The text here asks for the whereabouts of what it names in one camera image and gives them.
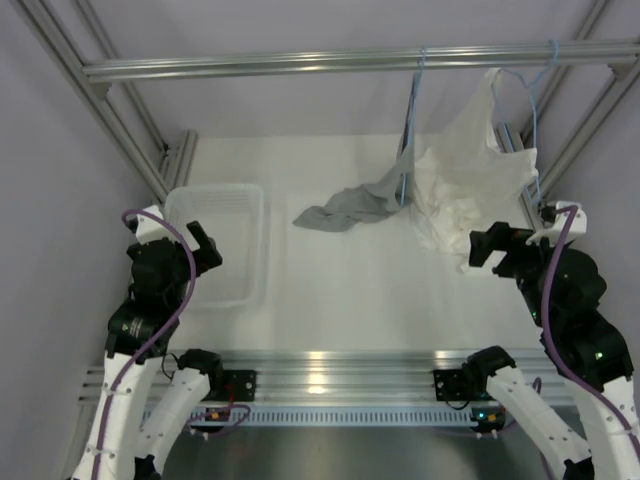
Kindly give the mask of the grey tank top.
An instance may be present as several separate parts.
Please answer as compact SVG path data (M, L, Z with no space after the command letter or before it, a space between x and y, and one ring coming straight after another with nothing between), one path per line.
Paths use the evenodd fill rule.
M407 147L377 182L363 183L335 193L324 206L304 210L293 225L303 229L339 233L358 223L381 222L408 207L414 199L414 149Z

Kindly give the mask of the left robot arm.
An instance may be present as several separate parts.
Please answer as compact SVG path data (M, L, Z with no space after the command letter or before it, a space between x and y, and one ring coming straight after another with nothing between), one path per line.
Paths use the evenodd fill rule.
M160 479L166 460L194 407L219 397L226 386L221 357L190 349L149 416L149 393L195 287L195 280L222 265L215 241L199 222L184 237L149 214L129 222L138 235L127 297L108 321L101 394L74 479ZM149 226L152 237L141 237Z

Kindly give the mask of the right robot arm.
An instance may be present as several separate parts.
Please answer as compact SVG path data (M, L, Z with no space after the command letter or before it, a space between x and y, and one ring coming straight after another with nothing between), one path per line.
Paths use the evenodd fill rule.
M563 227L556 242L504 222L470 234L468 261L481 267L499 251L493 272L512 279L534 322L544 352L563 378L582 424L576 433L526 382L500 346L469 356L462 366L470 395L504 406L556 479L636 479L639 418L634 366L626 340L599 312L607 284L596 262L569 246Z

